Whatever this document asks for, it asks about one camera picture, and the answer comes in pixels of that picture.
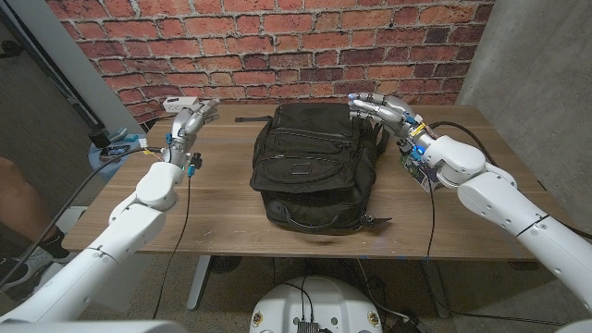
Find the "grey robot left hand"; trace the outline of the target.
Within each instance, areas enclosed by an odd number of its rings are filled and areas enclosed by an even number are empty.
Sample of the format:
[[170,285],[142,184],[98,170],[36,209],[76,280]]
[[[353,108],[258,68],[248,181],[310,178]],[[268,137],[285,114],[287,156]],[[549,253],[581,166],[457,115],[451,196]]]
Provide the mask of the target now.
[[181,108],[173,119],[171,139],[162,153],[164,162],[177,167],[184,167],[187,164],[188,155],[199,130],[206,123],[219,118],[216,107],[220,103],[221,100],[215,98]]

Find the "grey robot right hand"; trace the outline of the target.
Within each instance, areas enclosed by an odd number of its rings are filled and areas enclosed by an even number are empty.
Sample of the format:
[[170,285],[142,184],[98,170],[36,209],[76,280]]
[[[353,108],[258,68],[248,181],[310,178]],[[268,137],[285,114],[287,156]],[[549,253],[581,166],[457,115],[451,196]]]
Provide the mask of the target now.
[[407,103],[392,95],[349,93],[348,106],[350,117],[382,124],[394,136],[409,139],[423,148],[428,148],[438,138]]

